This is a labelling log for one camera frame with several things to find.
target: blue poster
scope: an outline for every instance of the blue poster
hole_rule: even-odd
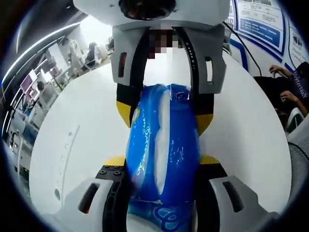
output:
[[[237,0],[238,30],[283,55],[284,17],[276,0]]]
[[[289,55],[294,68],[297,68],[302,62],[309,62],[309,54],[305,43],[298,34],[296,27],[289,20]]]
[[[226,23],[232,25],[232,28],[234,30],[237,30],[237,24],[236,24],[236,12],[235,12],[235,2],[234,0],[230,0],[230,11],[228,13],[228,17],[225,20]]]

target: blue plastic package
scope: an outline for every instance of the blue plastic package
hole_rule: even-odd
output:
[[[174,84],[144,87],[126,151],[135,188],[128,212],[163,231],[188,231],[199,160],[189,90]]]

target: black cable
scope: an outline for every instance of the black cable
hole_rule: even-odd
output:
[[[247,48],[247,46],[245,45],[244,41],[241,39],[241,37],[238,35],[237,32],[235,32],[226,22],[223,22],[223,24],[229,28],[231,30],[231,32],[233,32],[234,35],[236,35],[236,37],[240,40],[240,42],[242,43],[242,45],[246,48],[247,52],[249,53],[249,55],[251,56],[253,62],[255,63],[255,65],[257,66],[259,72],[260,72],[260,76],[262,76],[262,71],[260,66],[257,64],[257,62],[255,61],[255,59],[253,58],[253,55],[251,54],[251,52],[249,51],[249,49]]]
[[[309,162],[308,155],[304,152],[303,149],[300,148],[300,146],[298,146],[297,144],[291,143],[291,142],[288,142],[288,144],[296,147],[305,156],[306,160]]]

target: white table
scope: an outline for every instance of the white table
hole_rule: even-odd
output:
[[[266,210],[280,212],[291,187],[284,131],[253,78],[228,54],[223,56],[225,82],[222,93],[215,96],[214,119],[200,137],[201,153],[217,157],[228,174],[258,194]],[[145,84],[190,85],[183,49],[156,57],[161,59],[147,62]],[[74,138],[68,141],[70,131]],[[70,82],[48,112],[34,145],[29,174],[34,206],[41,213],[55,213],[65,196],[94,177],[107,158],[125,154],[128,134],[116,109],[110,64]],[[65,143],[70,144],[67,150]],[[67,162],[62,157],[65,164],[59,165],[61,155],[68,153]],[[55,196],[57,186],[60,200]]]

